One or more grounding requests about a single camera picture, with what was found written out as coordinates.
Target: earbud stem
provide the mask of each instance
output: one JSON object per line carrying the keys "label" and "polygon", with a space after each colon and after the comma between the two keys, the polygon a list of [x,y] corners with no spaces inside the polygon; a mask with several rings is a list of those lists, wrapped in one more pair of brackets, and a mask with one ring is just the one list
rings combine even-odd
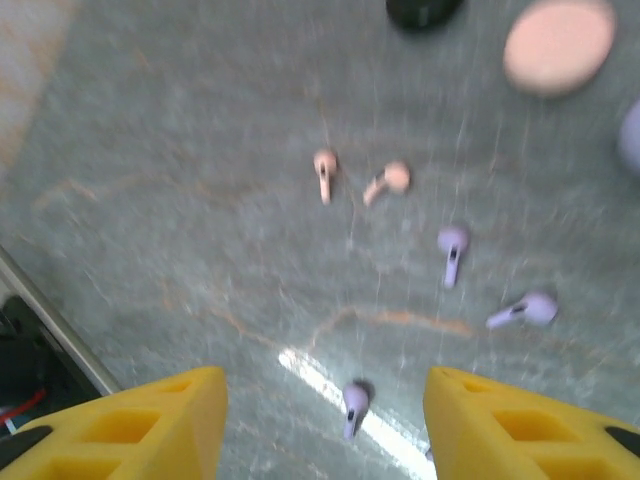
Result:
{"label": "earbud stem", "polygon": [[456,284],[456,278],[458,276],[458,264],[460,263],[460,252],[456,247],[449,249],[449,255],[447,256],[447,269],[444,273],[443,284],[445,288],[453,288]]}

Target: wireless earbud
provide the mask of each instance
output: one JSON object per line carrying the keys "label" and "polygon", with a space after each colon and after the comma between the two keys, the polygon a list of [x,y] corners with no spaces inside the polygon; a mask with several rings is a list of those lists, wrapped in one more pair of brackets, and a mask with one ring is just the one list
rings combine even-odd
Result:
{"label": "wireless earbud", "polygon": [[344,438],[350,440],[355,437],[358,423],[369,410],[369,394],[360,385],[350,383],[342,389],[342,398],[347,407]]}

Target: black object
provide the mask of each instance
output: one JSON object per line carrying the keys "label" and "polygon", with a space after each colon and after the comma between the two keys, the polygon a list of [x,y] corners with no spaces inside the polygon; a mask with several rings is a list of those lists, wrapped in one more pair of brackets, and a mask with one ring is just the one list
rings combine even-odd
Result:
{"label": "black object", "polygon": [[640,458],[640,434],[630,432],[620,427],[607,427],[605,431],[611,435],[611,437],[626,448],[629,452],[633,453],[636,457]]}
{"label": "black object", "polygon": [[42,425],[16,433],[10,437],[0,438],[0,470],[36,446],[51,432],[53,432],[53,428],[48,425]]}
{"label": "black object", "polygon": [[[5,341],[7,356],[2,354]],[[10,358],[10,352],[22,358],[19,365],[14,365],[18,359]],[[20,370],[28,378],[17,379]],[[12,379],[17,380],[13,388],[9,385],[9,379],[4,377],[5,371],[12,372]],[[33,383],[37,383],[37,387],[28,388]],[[46,397],[20,415],[19,421],[14,419],[17,428],[26,421],[102,396],[38,314],[22,297],[14,295],[0,305],[0,407],[20,405],[42,387],[46,389]],[[0,430],[0,439],[6,436],[6,432]]]}
{"label": "black object", "polygon": [[426,31],[447,22],[464,0],[386,0],[392,23],[406,31]]}
{"label": "black object", "polygon": [[29,338],[0,336],[0,393],[32,395],[46,381],[49,357],[48,349]]}

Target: black device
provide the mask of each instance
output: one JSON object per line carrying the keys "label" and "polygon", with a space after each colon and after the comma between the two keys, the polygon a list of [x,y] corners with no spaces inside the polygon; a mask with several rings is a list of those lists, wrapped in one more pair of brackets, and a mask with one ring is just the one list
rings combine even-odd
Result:
{"label": "black device", "polygon": [[[16,407],[43,390],[42,400],[20,416],[26,421],[100,398],[69,354],[18,295],[0,307],[0,407]],[[8,431],[0,425],[0,437]]]}
{"label": "black device", "polygon": [[408,32],[428,31],[444,25],[464,0],[386,0],[387,15]]}

